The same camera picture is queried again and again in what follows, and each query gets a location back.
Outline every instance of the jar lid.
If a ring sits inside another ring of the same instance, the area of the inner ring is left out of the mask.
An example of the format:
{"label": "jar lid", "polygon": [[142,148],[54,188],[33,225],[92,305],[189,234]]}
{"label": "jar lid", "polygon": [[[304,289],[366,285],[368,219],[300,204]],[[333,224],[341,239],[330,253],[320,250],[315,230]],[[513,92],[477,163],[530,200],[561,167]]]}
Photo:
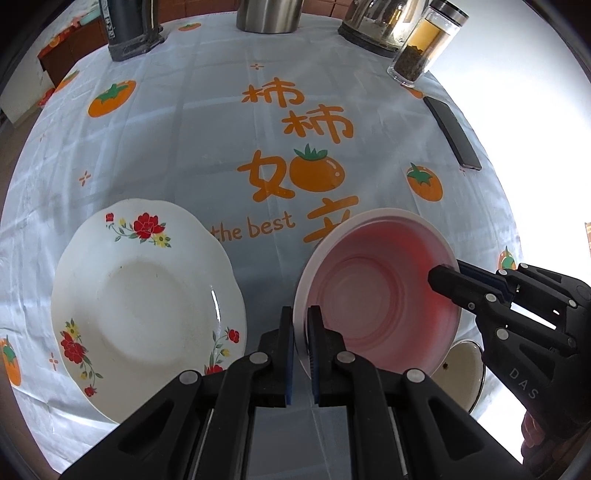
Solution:
{"label": "jar lid", "polygon": [[468,20],[468,15],[447,0],[433,0],[430,6],[460,27]]}

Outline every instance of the black phone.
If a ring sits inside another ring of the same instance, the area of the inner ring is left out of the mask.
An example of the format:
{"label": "black phone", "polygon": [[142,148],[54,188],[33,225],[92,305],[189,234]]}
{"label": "black phone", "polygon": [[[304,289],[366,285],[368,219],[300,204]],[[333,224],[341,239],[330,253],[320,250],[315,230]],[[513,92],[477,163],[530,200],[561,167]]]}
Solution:
{"label": "black phone", "polygon": [[457,162],[465,168],[482,170],[482,165],[478,160],[476,152],[472,148],[456,116],[453,114],[452,109],[449,108],[449,105],[431,97],[425,97],[423,100],[429,110],[431,110],[435,120],[437,120],[437,124],[441,128],[445,138],[447,138],[447,142],[452,148]]}

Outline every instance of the white tablecloth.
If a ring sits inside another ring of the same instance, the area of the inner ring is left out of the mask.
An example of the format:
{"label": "white tablecloth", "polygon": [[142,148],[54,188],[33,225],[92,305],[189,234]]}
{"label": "white tablecloth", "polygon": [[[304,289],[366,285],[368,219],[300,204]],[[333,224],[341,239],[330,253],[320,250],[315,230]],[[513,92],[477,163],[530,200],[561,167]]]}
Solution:
{"label": "white tablecloth", "polygon": [[[458,258],[491,271],[505,248],[521,259],[495,171],[447,93],[429,75],[417,86],[451,104],[482,171],[459,167],[424,102],[386,74],[388,60],[348,43],[338,26],[303,15],[295,34],[256,35],[236,29],[233,13],[171,22],[166,41],[146,55],[114,63],[101,48],[79,61],[43,110],[0,224],[0,335],[20,366],[14,393],[23,415],[57,471],[114,425],[61,364],[50,319],[54,272],[76,229],[119,200],[168,200],[211,229],[245,299],[247,352],[277,327],[281,306],[293,304],[317,241],[364,210],[419,213]],[[135,86],[121,84],[129,80]],[[89,116],[113,85],[131,93],[127,101]],[[309,164],[295,161],[294,150],[305,155],[308,144],[341,166],[331,170],[342,173],[338,180],[308,175]],[[407,177],[414,168],[433,174],[422,196]],[[457,334],[465,337],[478,338],[469,314]],[[250,478],[350,478],[345,414],[315,408],[294,366],[293,405],[257,414]]]}

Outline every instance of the thermos base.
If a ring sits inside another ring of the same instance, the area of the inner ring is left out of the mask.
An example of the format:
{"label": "thermos base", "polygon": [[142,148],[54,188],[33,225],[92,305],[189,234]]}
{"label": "thermos base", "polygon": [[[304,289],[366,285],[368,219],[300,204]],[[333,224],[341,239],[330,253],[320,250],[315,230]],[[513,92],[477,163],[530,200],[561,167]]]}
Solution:
{"label": "thermos base", "polygon": [[157,32],[155,35],[140,35],[128,40],[127,42],[118,43],[115,45],[109,44],[109,53],[111,54],[111,58],[113,61],[124,61],[136,57],[137,55],[142,55],[146,52],[149,52],[156,45],[159,45],[164,41],[164,38]]}
{"label": "thermos base", "polygon": [[375,53],[376,55],[380,55],[381,57],[393,59],[396,56],[396,53],[398,52],[397,49],[386,48],[371,42],[370,40],[368,40],[367,36],[354,30],[344,22],[341,23],[338,32],[339,35],[341,35],[345,40],[354,43],[355,45],[363,48],[364,50],[368,50],[372,53]]}

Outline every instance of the glass container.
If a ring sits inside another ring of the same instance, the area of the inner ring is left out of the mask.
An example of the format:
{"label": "glass container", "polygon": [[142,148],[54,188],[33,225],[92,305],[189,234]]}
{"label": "glass container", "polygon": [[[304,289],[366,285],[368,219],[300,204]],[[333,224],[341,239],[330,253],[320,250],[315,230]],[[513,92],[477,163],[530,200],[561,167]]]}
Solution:
{"label": "glass container", "polygon": [[339,33],[378,55],[394,58],[428,0],[353,0]]}
{"label": "glass container", "polygon": [[468,16],[446,0],[434,0],[388,68],[389,75],[406,87],[431,68]]}

